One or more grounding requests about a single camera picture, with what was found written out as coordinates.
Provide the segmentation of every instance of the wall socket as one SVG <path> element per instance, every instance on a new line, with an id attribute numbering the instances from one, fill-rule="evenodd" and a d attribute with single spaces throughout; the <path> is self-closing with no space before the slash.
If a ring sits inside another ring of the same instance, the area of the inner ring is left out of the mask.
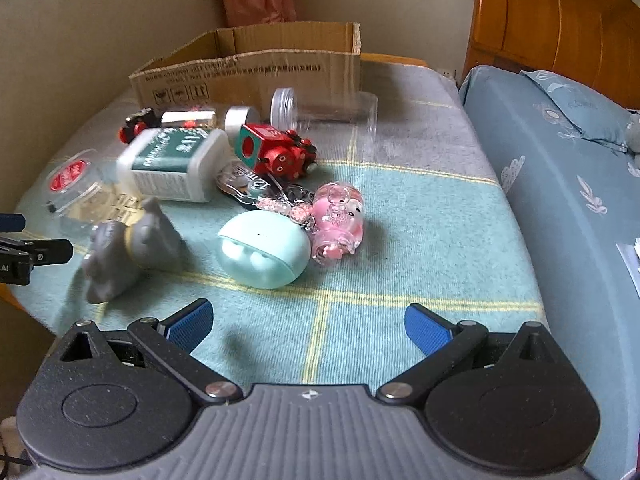
<path id="1" fill-rule="evenodd" d="M 443 75 L 447 79 L 451 79 L 453 81 L 456 80 L 456 71 L 455 70 L 451 70 L 449 68 L 439 68 L 439 69 L 436 70 L 436 72 L 439 73 L 440 75 Z"/>

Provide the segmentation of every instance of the gray plush figurine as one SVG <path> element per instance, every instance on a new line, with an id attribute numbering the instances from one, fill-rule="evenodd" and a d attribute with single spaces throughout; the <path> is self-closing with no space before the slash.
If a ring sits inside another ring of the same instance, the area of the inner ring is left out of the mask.
<path id="1" fill-rule="evenodd" d="M 89 287 L 86 300 L 111 301 L 132 287 L 145 269 L 179 272 L 184 242 L 155 198 L 141 204 L 142 218 L 131 227 L 117 220 L 94 227 L 82 261 Z"/>
<path id="2" fill-rule="evenodd" d="M 640 115 L 632 114 L 626 127 L 626 147 L 635 157 L 636 168 L 640 168 Z"/>

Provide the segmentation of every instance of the pink bottle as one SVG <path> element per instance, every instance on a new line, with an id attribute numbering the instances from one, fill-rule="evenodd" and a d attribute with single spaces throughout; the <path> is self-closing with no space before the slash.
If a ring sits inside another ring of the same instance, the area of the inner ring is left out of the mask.
<path id="1" fill-rule="evenodd" d="M 362 241 L 363 206 L 361 193 L 350 184 L 330 182 L 316 191 L 311 248 L 316 262 L 327 264 L 355 252 Z"/>

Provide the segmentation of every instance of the gray toy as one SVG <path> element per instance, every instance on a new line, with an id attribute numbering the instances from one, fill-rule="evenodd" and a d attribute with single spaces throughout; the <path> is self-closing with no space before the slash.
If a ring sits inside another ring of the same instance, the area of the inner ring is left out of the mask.
<path id="1" fill-rule="evenodd" d="M 86 293 L 89 303 L 116 298 L 132 287 L 145 269 L 181 270 L 184 242 L 160 209 L 158 200 L 146 198 L 140 206 L 145 213 L 131 227 L 117 220 L 94 227 L 91 246 L 82 261 L 89 283 Z"/>
<path id="2" fill-rule="evenodd" d="M 632 114 L 626 127 L 626 147 L 634 154 L 636 168 L 640 168 L 640 115 Z"/>

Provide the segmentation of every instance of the blue pillow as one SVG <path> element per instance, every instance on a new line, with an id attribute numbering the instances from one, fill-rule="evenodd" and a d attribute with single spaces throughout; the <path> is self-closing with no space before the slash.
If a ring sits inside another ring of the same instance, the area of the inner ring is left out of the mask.
<path id="1" fill-rule="evenodd" d="M 520 72 L 560 108 L 583 139 L 626 152 L 626 126 L 631 112 L 595 90 L 547 70 Z"/>

